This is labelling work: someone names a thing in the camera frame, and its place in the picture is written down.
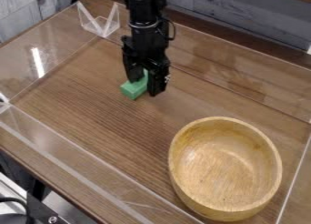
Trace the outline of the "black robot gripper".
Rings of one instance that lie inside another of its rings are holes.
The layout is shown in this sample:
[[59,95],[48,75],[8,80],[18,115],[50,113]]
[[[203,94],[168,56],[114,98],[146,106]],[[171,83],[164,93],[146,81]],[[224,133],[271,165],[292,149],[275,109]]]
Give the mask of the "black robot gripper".
[[128,22],[130,36],[122,36],[123,63],[128,81],[138,82],[148,71],[147,91],[152,97],[166,91],[170,81],[170,22]]

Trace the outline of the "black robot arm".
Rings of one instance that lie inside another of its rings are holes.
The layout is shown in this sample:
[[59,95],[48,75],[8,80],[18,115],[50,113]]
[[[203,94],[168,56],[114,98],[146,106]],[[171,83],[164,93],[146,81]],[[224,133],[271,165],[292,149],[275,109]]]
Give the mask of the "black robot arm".
[[167,49],[175,38],[170,20],[163,15],[167,0],[124,0],[128,9],[130,36],[122,36],[123,63],[130,83],[144,78],[152,97],[166,91],[170,76]]

